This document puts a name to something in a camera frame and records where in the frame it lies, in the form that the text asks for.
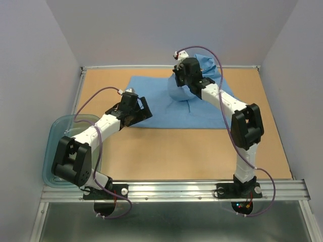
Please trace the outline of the light blue long sleeve shirt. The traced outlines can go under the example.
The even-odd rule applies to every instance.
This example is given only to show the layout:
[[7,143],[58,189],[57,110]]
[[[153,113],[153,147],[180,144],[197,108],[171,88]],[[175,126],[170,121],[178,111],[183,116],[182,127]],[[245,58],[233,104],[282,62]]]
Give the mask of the light blue long sleeve shirt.
[[225,129],[220,109],[193,95],[187,86],[178,87],[175,75],[168,78],[132,76],[127,89],[145,97],[152,117],[133,128]]

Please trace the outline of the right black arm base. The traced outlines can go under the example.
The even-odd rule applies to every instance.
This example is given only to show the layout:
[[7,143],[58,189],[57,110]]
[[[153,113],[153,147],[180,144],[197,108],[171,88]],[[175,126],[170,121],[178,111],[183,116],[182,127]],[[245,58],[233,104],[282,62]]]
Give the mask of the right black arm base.
[[249,187],[242,187],[234,183],[218,183],[213,191],[213,196],[218,199],[260,199],[262,192],[258,183]]

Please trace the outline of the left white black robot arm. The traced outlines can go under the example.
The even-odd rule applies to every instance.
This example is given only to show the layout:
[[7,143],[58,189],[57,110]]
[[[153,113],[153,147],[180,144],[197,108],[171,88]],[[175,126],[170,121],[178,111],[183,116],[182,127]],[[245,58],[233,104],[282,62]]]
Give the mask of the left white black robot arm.
[[130,127],[152,117],[145,97],[125,91],[121,101],[108,109],[105,114],[83,132],[72,137],[60,138],[53,159],[51,172],[77,187],[95,189],[102,199],[110,195],[119,198],[113,191],[111,177],[92,167],[92,153],[103,150],[103,142],[124,127]]

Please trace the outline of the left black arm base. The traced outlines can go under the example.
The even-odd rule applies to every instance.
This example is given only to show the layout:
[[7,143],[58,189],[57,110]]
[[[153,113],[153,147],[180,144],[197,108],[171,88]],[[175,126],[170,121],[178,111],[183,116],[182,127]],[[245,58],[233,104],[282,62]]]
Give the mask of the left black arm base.
[[[97,190],[92,187],[85,187],[80,189],[83,192],[84,200],[117,200],[116,196],[105,192],[104,190]],[[123,198],[128,198],[129,185],[125,183],[113,184],[111,193],[117,194]]]

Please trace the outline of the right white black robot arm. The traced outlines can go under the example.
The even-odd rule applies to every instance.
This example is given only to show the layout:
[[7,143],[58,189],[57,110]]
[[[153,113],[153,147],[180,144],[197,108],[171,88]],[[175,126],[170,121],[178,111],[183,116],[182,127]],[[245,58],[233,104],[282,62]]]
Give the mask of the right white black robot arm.
[[255,176],[256,150],[264,134],[260,108],[256,104],[246,104],[222,90],[209,77],[202,75],[199,61],[194,57],[179,57],[174,66],[176,84],[187,86],[192,94],[206,101],[222,112],[229,138],[237,153],[236,170],[231,183],[216,185],[214,196],[218,199],[245,199],[249,196],[260,198],[256,192]]

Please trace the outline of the clear blue plastic bin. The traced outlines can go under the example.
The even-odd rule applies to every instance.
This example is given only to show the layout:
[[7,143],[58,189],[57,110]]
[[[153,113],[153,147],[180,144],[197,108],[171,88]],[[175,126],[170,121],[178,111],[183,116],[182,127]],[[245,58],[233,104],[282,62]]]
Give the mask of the clear blue plastic bin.
[[52,188],[88,186],[93,180],[93,170],[99,149],[81,141],[76,135],[96,123],[99,117],[91,114],[66,115],[51,126],[42,177]]

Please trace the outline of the aluminium front rail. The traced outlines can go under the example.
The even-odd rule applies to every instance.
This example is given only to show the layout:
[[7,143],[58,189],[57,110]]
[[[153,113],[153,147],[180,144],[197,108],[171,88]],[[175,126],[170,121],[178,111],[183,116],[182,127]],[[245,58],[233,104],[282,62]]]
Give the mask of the aluminium front rail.
[[[128,185],[128,199],[132,203],[152,202],[219,202],[213,191],[217,184],[229,183],[226,180],[193,181],[117,181],[117,185]],[[276,201],[308,201],[310,195],[303,180],[275,180]],[[78,188],[51,188],[45,186],[41,195],[44,203],[101,202],[112,203],[113,198],[88,198]]]

